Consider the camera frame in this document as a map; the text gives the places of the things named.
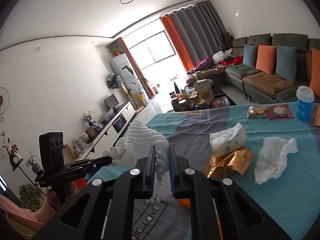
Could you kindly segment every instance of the gold snack package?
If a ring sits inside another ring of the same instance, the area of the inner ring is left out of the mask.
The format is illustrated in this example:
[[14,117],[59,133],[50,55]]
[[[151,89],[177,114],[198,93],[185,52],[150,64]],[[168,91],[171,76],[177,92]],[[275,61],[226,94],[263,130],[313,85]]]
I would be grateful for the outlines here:
[[213,153],[204,174],[210,179],[229,177],[233,175],[235,171],[243,175],[253,158],[253,152],[247,147],[240,148],[219,158],[216,158]]
[[250,117],[266,117],[267,108],[265,106],[249,106],[247,111],[247,118]]
[[234,171],[238,171],[241,175],[245,173],[251,164],[254,153],[247,147],[240,148],[233,152],[234,156],[228,163],[227,167]]

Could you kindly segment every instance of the monitor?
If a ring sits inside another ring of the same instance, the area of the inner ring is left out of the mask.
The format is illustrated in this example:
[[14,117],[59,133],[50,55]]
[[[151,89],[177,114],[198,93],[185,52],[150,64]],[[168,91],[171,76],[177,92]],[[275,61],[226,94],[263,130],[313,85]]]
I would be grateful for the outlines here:
[[116,99],[115,95],[112,94],[111,96],[109,96],[108,98],[106,98],[104,100],[104,102],[107,104],[107,106],[111,109],[111,108],[115,108],[118,104],[119,101]]

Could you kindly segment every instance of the orange curtain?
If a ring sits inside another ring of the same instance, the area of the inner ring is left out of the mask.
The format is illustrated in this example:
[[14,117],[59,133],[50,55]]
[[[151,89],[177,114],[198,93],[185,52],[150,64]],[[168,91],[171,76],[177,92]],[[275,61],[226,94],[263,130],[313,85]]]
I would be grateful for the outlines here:
[[127,57],[129,58],[131,64],[132,64],[132,67],[134,68],[134,70],[136,71],[136,74],[137,76],[139,77],[140,81],[142,84],[144,84],[144,89],[146,90],[147,92],[147,95],[149,98],[152,98],[154,97],[156,94],[155,92],[153,91],[153,89],[149,86],[148,84],[148,80],[146,80],[146,78],[143,76],[143,73],[141,71],[141,69],[139,68],[138,64],[136,63],[136,61],[134,60],[132,54],[130,53],[127,45],[124,43],[124,40],[122,37],[120,37],[118,39],[118,41],[120,42],[124,52],[127,54]]
[[176,48],[184,69],[186,71],[190,70],[194,67],[191,56],[180,36],[179,31],[177,30],[173,20],[171,19],[171,16],[165,15],[163,17],[160,17],[160,21],[162,22],[167,34],[169,35],[174,47]]

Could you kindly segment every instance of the tv cabinet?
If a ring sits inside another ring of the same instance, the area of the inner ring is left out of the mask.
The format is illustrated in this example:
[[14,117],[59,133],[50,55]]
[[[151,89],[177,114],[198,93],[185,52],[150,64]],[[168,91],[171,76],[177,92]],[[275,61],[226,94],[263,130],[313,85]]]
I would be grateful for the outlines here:
[[[124,116],[127,122],[122,127],[122,129],[117,132],[112,123],[120,114]],[[120,105],[117,112],[113,114],[108,123],[105,123],[103,125],[103,129],[99,131],[98,134],[93,138],[93,142],[89,143],[89,148],[81,157],[78,158],[78,160],[96,159],[102,157],[103,152],[105,150],[109,151],[112,146],[118,141],[120,136],[124,134],[135,115],[136,111],[133,108],[131,102]]]

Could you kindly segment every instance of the metal screw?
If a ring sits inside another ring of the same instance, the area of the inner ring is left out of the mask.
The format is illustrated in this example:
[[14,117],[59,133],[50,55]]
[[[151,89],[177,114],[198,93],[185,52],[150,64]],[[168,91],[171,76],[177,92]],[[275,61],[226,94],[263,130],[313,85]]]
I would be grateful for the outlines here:
[[188,175],[193,175],[196,171],[193,168],[186,168],[184,172]]
[[102,183],[102,179],[94,179],[92,181],[92,185],[99,186]]
[[130,174],[131,175],[138,175],[140,173],[140,170],[139,169],[132,169],[131,171],[130,171]]
[[230,186],[232,184],[232,179],[225,178],[225,179],[222,180],[222,183],[224,185]]

